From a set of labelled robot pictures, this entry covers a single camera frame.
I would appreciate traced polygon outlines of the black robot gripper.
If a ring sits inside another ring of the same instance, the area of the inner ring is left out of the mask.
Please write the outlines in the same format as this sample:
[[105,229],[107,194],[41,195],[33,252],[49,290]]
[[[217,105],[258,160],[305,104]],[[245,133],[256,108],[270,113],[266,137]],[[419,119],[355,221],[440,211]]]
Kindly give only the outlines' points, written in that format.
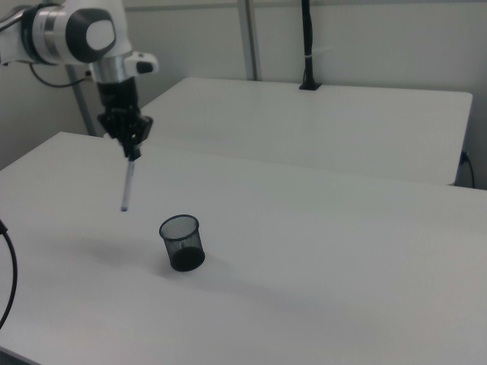
[[[104,108],[97,116],[98,122],[112,139],[121,144],[127,158],[140,158],[140,149],[149,136],[153,119],[140,113],[135,78],[109,84],[97,83],[97,89]],[[135,120],[132,133],[128,117]]]

